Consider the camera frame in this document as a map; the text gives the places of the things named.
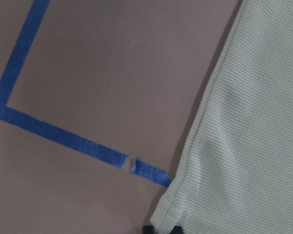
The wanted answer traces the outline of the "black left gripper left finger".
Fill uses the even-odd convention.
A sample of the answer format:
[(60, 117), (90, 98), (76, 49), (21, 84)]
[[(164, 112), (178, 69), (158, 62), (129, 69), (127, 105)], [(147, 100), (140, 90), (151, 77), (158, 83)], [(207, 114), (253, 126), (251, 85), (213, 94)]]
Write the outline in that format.
[(142, 227), (142, 234), (156, 234), (153, 225), (146, 225)]

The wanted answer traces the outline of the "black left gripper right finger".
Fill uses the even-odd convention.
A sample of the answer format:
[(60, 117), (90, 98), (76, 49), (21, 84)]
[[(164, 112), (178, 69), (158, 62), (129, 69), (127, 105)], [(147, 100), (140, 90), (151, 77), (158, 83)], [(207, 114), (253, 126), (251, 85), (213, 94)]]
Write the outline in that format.
[(183, 228), (181, 226), (174, 226), (172, 234), (184, 234)]

